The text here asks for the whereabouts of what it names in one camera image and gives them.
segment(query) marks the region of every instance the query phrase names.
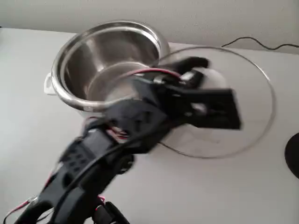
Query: cable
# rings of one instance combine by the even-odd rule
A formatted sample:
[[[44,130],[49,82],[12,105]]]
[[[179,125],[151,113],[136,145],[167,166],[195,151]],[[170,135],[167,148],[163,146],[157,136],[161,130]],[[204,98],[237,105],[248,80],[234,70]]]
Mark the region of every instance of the cable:
[[[8,212],[7,214],[6,214],[6,216],[4,217],[4,219],[3,219],[3,224],[6,224],[6,220],[7,220],[7,218],[11,215],[11,214],[13,214],[13,213],[15,213],[16,211],[18,211],[18,210],[20,210],[20,209],[22,209],[22,208],[24,208],[24,207],[26,207],[30,202],[32,202],[33,200],[35,199],[35,197],[34,198],[29,198],[29,199],[27,199],[26,201],[24,201],[23,203],[21,203],[19,206],[17,206],[16,208],[14,208],[14,209],[12,209],[10,212]]]
[[[263,45],[263,44],[262,44],[261,42],[259,42],[256,38],[253,38],[253,37],[250,37],[250,36],[239,37],[239,38],[235,39],[235,40],[232,41],[232,42],[229,42],[229,43],[226,43],[226,44],[222,45],[221,47],[222,47],[222,48],[223,48],[223,47],[226,47],[226,46],[228,46],[228,45],[230,45],[230,44],[232,44],[232,43],[234,43],[234,42],[236,42],[236,41],[238,41],[238,40],[241,40],[241,39],[251,39],[251,40],[254,40],[254,41],[257,42],[259,45],[261,45],[263,48],[266,48],[266,49],[268,49],[268,50],[277,50],[278,48],[281,48],[281,47],[284,47],[284,46],[290,46],[290,47],[299,48],[299,45],[292,44],[292,43],[284,43],[284,44],[281,44],[281,45],[279,45],[279,46],[277,46],[277,47],[275,47],[275,48],[270,48],[270,47],[267,47],[267,46]]]
[[[168,70],[168,69],[145,68],[145,69],[137,69],[137,70],[134,70],[134,71],[129,71],[129,72],[127,72],[127,73],[122,74],[122,75],[120,76],[120,78],[121,78],[121,77],[132,76],[132,75],[139,74],[139,73],[153,72],[153,71],[158,71],[158,72],[166,73],[166,74],[169,74],[169,75],[178,77],[178,78],[181,77],[181,75],[178,74],[177,72],[175,72],[175,71],[171,71],[171,70]]]

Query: red wire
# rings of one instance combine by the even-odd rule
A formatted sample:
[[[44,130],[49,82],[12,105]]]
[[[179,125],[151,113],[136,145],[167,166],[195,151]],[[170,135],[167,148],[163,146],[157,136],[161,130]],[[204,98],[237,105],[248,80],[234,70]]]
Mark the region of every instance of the red wire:
[[[127,77],[127,76],[132,76],[132,75],[135,75],[135,74],[138,74],[138,73],[143,73],[143,72],[151,72],[151,71],[159,71],[159,72],[162,72],[162,73],[167,73],[169,75],[172,75],[172,76],[175,76],[177,78],[180,78],[181,75],[178,74],[177,72],[175,71],[171,71],[171,70],[167,70],[167,69],[159,69],[159,68],[145,68],[145,69],[137,69],[137,70],[134,70],[134,71],[129,71],[122,76],[124,77]]]

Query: stainless steel pot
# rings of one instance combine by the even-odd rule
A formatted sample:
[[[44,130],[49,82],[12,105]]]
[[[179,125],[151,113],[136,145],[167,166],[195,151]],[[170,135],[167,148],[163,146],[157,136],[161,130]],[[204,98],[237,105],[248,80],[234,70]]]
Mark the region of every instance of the stainless steel pot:
[[[61,48],[44,91],[81,111],[102,112],[115,102],[107,97],[118,77],[148,67],[169,51],[164,37],[147,24],[107,22],[75,35]]]

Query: black object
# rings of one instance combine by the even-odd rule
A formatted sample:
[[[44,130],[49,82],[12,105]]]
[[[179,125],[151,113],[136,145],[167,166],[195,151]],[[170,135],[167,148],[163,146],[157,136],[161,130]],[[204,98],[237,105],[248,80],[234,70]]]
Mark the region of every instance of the black object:
[[[299,178],[299,133],[292,136],[286,144],[285,161],[291,172]]]
[[[177,62],[173,69],[185,73],[208,64],[206,59],[192,57]],[[51,208],[50,224],[82,224],[89,217],[97,224],[128,224],[113,204],[103,203],[97,195],[133,166],[134,154],[148,153],[171,129],[186,123],[240,129],[233,91],[193,88],[198,84],[199,79],[188,87],[178,77],[161,72],[134,77],[141,100],[120,101],[104,118],[86,125],[59,159],[60,169],[15,224],[34,224]]]
[[[236,41],[238,41],[238,40],[241,40],[241,39],[251,39],[251,40],[254,40],[254,41],[257,42],[259,45],[261,45],[263,48],[266,48],[266,49],[268,49],[268,50],[277,50],[277,49],[279,49],[279,48],[281,48],[281,47],[284,47],[284,46],[289,46],[289,47],[299,48],[299,45],[297,45],[297,44],[293,44],[293,43],[284,43],[284,44],[281,44],[281,45],[279,45],[279,46],[277,46],[277,47],[275,47],[275,48],[270,48],[270,47],[267,47],[266,45],[262,44],[261,42],[259,42],[256,38],[251,37],[251,36],[242,36],[242,37],[239,37],[239,38],[237,38],[237,39],[235,39],[235,40],[233,40],[233,41],[231,41],[231,42],[229,42],[229,43],[226,43],[226,44],[222,45],[221,47],[222,47],[222,48],[223,48],[223,47],[226,47],[226,46],[228,46],[228,45],[230,45],[230,44],[232,44],[232,43],[234,43],[234,42],[236,42]]]

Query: white table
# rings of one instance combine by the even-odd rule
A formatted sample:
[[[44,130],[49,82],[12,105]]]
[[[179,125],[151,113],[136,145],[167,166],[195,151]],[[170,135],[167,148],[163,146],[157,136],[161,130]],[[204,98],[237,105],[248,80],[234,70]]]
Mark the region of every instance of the white table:
[[[73,35],[0,28],[0,217],[41,190],[80,131],[83,118],[43,93],[45,75]],[[272,81],[278,103],[272,129],[257,146],[227,159],[191,159],[162,147],[138,156],[104,192],[131,223],[298,223],[299,180],[287,168],[284,147],[299,131],[299,56],[237,51]]]

